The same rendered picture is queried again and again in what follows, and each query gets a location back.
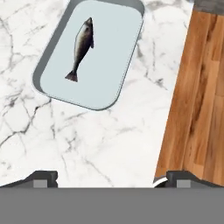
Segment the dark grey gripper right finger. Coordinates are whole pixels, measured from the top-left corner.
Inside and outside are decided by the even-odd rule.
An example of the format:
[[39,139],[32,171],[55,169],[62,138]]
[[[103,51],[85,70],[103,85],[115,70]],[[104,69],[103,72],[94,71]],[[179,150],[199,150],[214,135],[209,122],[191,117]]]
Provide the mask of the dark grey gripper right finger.
[[153,182],[154,188],[223,188],[213,182],[197,178],[189,171],[168,171],[157,177]]

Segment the pale blue grey-rimmed tray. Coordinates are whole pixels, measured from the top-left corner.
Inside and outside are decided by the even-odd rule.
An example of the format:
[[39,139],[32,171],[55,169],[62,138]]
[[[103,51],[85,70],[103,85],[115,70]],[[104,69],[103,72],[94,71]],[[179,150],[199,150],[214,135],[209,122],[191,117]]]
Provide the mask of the pale blue grey-rimmed tray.
[[[68,0],[32,75],[43,95],[86,109],[117,101],[144,21],[141,0]],[[83,53],[77,80],[66,77],[77,60],[78,37],[92,20],[94,45]]]

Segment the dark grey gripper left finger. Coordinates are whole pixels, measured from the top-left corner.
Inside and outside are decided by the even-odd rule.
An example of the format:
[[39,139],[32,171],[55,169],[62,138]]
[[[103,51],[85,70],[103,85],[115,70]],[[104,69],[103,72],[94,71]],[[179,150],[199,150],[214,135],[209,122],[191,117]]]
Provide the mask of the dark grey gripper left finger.
[[35,171],[24,179],[1,185],[1,188],[20,187],[20,188],[57,188],[57,171]]

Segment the grey fish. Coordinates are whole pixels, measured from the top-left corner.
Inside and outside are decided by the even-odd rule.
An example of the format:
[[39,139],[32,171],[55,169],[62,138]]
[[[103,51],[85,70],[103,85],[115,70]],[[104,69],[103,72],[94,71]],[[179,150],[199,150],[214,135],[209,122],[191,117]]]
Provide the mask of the grey fish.
[[66,75],[66,79],[70,81],[78,81],[77,70],[79,64],[85,57],[89,48],[94,47],[94,27],[93,19],[88,18],[79,29],[74,43],[73,49],[73,69]]

